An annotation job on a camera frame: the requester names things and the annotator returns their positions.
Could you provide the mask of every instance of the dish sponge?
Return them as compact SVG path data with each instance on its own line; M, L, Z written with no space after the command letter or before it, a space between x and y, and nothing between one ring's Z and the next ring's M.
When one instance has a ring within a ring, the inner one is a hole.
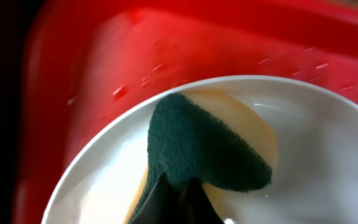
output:
M177 190L197 178L219 189L249 192L271 183L277 165L274 132L220 91L174 93L160 100L147 141L147 175L127 218L136 216L163 174Z

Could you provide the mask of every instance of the red tub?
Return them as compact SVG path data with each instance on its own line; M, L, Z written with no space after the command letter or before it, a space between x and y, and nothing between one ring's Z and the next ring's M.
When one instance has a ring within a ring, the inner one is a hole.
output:
M47 1L27 39L14 223L120 114L205 78L259 74L358 103L358 11L315 0Z

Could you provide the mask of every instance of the white plate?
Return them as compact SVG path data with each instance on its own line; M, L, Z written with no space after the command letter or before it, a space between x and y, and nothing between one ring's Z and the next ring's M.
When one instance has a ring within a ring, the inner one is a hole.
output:
M179 86L118 117L70 164L42 223L121 224L147 165L154 106L187 89L225 91L251 106L277 134L273 184L251 194L225 192L222 219L358 224L358 106L308 83L253 75Z

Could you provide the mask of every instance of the red tray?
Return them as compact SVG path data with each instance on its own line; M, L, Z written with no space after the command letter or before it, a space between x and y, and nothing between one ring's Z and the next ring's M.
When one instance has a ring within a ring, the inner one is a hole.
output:
M98 131L172 87L276 75L358 103L358 11L312 0L48 1L24 71L14 223L33 224Z

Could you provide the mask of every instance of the dark background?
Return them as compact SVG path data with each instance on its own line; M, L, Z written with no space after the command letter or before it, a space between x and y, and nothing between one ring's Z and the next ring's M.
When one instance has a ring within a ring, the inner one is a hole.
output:
M19 163L22 50L41 5L42 0L0 0L0 223L11 222Z

